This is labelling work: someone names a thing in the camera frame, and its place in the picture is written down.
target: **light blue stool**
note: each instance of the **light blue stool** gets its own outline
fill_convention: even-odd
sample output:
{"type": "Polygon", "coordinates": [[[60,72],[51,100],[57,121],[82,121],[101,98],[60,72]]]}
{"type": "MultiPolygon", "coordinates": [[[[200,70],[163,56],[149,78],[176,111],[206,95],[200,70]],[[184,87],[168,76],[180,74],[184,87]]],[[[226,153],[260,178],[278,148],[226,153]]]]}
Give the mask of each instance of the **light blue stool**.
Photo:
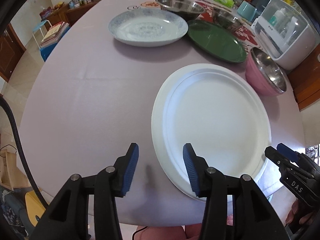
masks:
{"type": "Polygon", "coordinates": [[[41,28],[41,27],[42,27],[45,23],[49,23],[49,25],[52,27],[52,24],[51,24],[48,20],[44,20],[44,21],[40,22],[40,23],[39,23],[36,27],[34,27],[33,30],[32,30],[32,36],[33,36],[33,38],[35,39],[35,41],[36,41],[39,49],[40,49],[40,46],[39,46],[39,44],[38,44],[38,41],[36,40],[35,33],[36,33],[38,30],[40,30],[40,31],[41,31],[41,34],[42,34],[42,37],[44,38],[44,34],[43,34],[43,31],[42,31],[42,28],[41,28]]]}

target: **human hand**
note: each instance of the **human hand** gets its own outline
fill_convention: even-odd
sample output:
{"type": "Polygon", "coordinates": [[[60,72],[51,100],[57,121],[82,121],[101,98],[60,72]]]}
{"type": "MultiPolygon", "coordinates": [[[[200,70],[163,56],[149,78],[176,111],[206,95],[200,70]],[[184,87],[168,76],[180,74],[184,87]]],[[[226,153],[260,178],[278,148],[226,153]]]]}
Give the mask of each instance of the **human hand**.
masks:
{"type": "MultiPolygon", "coordinates": [[[[287,219],[285,220],[285,226],[292,223],[294,216],[297,214],[299,210],[299,200],[297,199],[291,206],[291,210],[287,216],[287,219]]],[[[303,216],[300,220],[299,220],[299,224],[303,225],[306,224],[308,226],[310,226],[312,224],[312,222],[314,221],[316,216],[316,212],[313,211],[305,216],[303,216]]]]}

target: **stack of books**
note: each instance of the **stack of books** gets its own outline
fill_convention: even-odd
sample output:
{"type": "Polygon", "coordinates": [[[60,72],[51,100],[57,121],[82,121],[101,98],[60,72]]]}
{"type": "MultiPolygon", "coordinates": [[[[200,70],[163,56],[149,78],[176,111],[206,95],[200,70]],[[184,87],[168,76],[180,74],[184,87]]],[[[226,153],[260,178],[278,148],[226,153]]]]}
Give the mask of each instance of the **stack of books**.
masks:
{"type": "Polygon", "coordinates": [[[68,28],[69,24],[65,22],[59,22],[52,26],[42,39],[40,48],[45,48],[54,43],[57,43],[68,28]]]}

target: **plate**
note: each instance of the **plate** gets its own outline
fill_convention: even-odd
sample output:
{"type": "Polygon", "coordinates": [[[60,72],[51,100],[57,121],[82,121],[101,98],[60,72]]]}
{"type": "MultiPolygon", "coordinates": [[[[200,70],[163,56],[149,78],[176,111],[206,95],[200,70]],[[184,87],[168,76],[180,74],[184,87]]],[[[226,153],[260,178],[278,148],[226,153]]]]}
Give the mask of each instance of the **plate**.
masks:
{"type": "Polygon", "coordinates": [[[123,43],[138,47],[158,47],[181,39],[188,31],[180,16],[159,9],[136,9],[114,17],[110,33],[123,43]]]}
{"type": "Polygon", "coordinates": [[[153,106],[151,133],[162,169],[195,199],[182,157],[185,143],[209,166],[238,178],[249,174],[257,182],[271,142],[269,119],[257,93],[236,73],[213,64],[189,65],[166,79],[153,106]]]}
{"type": "Polygon", "coordinates": [[[188,35],[200,48],[227,62],[244,62],[247,54],[239,40],[225,29],[203,21],[188,21],[188,35]]]}

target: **plate rim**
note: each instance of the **plate rim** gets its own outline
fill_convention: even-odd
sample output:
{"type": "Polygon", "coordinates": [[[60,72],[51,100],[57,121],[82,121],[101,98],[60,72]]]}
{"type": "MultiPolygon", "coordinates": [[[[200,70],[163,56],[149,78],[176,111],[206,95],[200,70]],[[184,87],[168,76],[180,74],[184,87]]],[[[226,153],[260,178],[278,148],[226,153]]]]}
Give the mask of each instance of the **plate rim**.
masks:
{"type": "MultiPolygon", "coordinates": [[[[161,88],[158,91],[158,94],[156,96],[154,106],[152,109],[151,114],[151,136],[152,136],[152,142],[154,146],[154,150],[156,152],[157,159],[160,163],[161,168],[163,169],[164,173],[167,175],[167,177],[170,179],[170,181],[184,194],[190,196],[193,199],[199,200],[199,201],[205,201],[206,198],[198,198],[194,192],[191,191],[190,183],[184,180],[184,178],[179,174],[179,171],[175,168],[172,161],[170,160],[170,155],[168,154],[165,146],[165,140],[163,138],[163,128],[159,129],[159,127],[163,127],[163,109],[165,102],[167,101],[166,98],[168,94],[170,93],[170,90],[172,90],[172,84],[176,84],[179,82],[179,80],[184,79],[184,76],[187,73],[190,73],[195,70],[199,69],[205,69],[210,68],[214,70],[220,70],[227,75],[231,76],[235,79],[235,81],[240,82],[242,86],[244,86],[244,89],[248,89],[251,95],[255,97],[255,102],[258,104],[258,107],[262,110],[263,116],[266,120],[266,125],[268,128],[268,139],[266,143],[266,147],[271,145],[271,127],[270,127],[270,121],[268,118],[267,111],[265,110],[265,107],[257,95],[257,93],[254,91],[254,89],[244,80],[242,77],[240,77],[238,74],[234,73],[233,71],[224,68],[222,66],[216,65],[216,64],[209,64],[209,63],[198,63],[198,64],[191,64],[187,65],[185,67],[182,67],[178,70],[176,70],[174,73],[172,73],[162,84],[161,88]]],[[[257,166],[256,170],[260,167],[260,170],[257,172],[257,174],[254,176],[254,181],[257,182],[260,177],[262,176],[266,166],[268,163],[268,159],[265,158],[264,152],[262,153],[261,160],[259,161],[259,165],[257,166]]],[[[228,196],[228,202],[232,201],[232,196],[228,196]]]]}
{"type": "Polygon", "coordinates": [[[175,13],[172,13],[172,12],[169,12],[169,11],[164,11],[164,10],[161,10],[161,9],[159,9],[159,8],[138,8],[138,9],[134,9],[133,11],[136,11],[136,10],[138,10],[138,11],[141,11],[141,10],[149,10],[149,11],[151,11],[151,10],[152,10],[152,11],[154,11],[154,10],[160,10],[160,11],[163,12],[164,14],[174,15],[175,17],[181,18],[181,20],[184,22],[183,24],[187,27],[187,28],[186,28],[186,31],[183,32],[181,35],[176,36],[176,37],[173,38],[173,39],[163,40],[163,41],[133,41],[133,40],[127,40],[127,39],[119,38],[117,35],[115,35],[115,34],[113,34],[113,33],[111,32],[110,24],[111,24],[111,22],[112,22],[115,18],[119,17],[120,15],[124,15],[124,14],[127,14],[127,13],[132,12],[132,11],[128,11],[128,10],[127,10],[127,11],[124,11],[124,12],[116,15],[115,17],[113,17],[113,18],[110,20],[109,24],[108,24],[108,30],[109,30],[110,34],[111,34],[116,40],[118,40],[118,41],[126,41],[126,42],[133,42],[133,43],[143,43],[143,44],[157,43],[157,42],[159,42],[159,43],[169,42],[169,43],[170,43],[170,41],[176,41],[176,40],[181,39],[184,35],[186,35],[186,34],[188,33],[188,30],[189,30],[189,25],[188,25],[188,23],[185,21],[185,19],[183,19],[181,16],[179,16],[179,15],[177,15],[177,14],[175,14],[175,13]]]}
{"type": "Polygon", "coordinates": [[[196,44],[199,48],[203,49],[205,52],[209,53],[210,55],[212,55],[212,56],[214,56],[214,57],[216,57],[216,58],[218,58],[218,59],[220,59],[220,60],[223,60],[223,61],[225,61],[225,62],[229,62],[229,63],[234,63],[234,64],[236,64],[236,63],[242,63],[242,62],[245,62],[245,61],[246,61],[248,55],[247,55],[247,53],[245,52],[245,49],[244,49],[242,43],[241,43],[234,35],[232,35],[230,32],[228,32],[228,31],[225,30],[224,28],[220,27],[219,25],[214,24],[214,23],[210,23],[210,22],[208,22],[208,21],[196,19],[196,20],[190,20],[190,21],[188,21],[188,27],[190,27],[190,25],[191,25],[192,23],[194,23],[194,22],[200,22],[200,21],[203,22],[203,23],[205,23],[205,24],[208,24],[208,25],[215,25],[215,26],[217,26],[218,28],[220,28],[221,30],[223,30],[224,32],[226,32],[227,34],[230,34],[236,41],[238,41],[238,44],[240,44],[240,46],[241,46],[241,48],[243,49],[243,51],[244,51],[244,53],[246,54],[246,56],[245,56],[244,60],[242,60],[242,61],[231,61],[231,60],[227,60],[227,59],[224,59],[224,58],[222,58],[222,57],[219,57],[218,55],[213,54],[211,51],[207,50],[207,49],[204,48],[201,44],[199,44],[197,41],[195,41],[195,40],[190,36],[190,32],[189,32],[189,31],[190,31],[190,28],[188,28],[188,31],[187,31],[188,37],[194,42],[194,44],[196,44]]]}

